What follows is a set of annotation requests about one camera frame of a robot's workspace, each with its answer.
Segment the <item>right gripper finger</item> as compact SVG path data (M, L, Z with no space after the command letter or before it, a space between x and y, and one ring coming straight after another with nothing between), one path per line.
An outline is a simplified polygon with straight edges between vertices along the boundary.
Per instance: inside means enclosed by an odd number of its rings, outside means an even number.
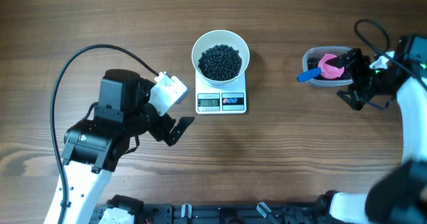
M353 48L335 58L326 61L326 64L337 68L351 69L357 63L363 62L363 54L361 49Z
M354 83L350 84L346 91L337 91L336 95L356 111L360 111L370 100L370 92Z

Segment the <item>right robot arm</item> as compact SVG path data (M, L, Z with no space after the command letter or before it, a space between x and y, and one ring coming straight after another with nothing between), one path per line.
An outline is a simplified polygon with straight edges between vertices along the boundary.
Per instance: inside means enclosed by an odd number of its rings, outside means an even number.
M340 97L361 110L375 95L391 95L400 107L403 127L402 164L367 194L336 192L328 214L342 223L425 223L426 200L426 38L407 35L392 52L373 63L359 49L326 61L352 75Z

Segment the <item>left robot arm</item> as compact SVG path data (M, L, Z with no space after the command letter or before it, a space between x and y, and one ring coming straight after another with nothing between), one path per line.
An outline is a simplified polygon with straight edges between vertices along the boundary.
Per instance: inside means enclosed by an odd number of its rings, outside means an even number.
M171 118L189 87L161 72L150 81L138 73L110 69L101 80L99 100L64 135L61 164L64 177L45 218L46 223L88 223L119 159L134 150L130 140L148 132L156 141L175 145L193 117Z

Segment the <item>pink scoop blue handle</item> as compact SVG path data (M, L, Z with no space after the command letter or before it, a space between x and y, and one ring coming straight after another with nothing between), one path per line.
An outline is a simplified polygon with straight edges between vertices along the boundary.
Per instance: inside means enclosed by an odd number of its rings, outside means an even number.
M318 66L314 69L311 70L307 70L304 71L303 73L300 73L296 79L299 82L305 82L308 81L310 79L315 79L315 77L321 75L327 79L334 79L337 77L340 77L343 72L344 72L344 68L337 68L337 67L333 67L331 65L326 64L326 61L332 58L335 58L336 55L333 54L325 54L320 62L318 63Z

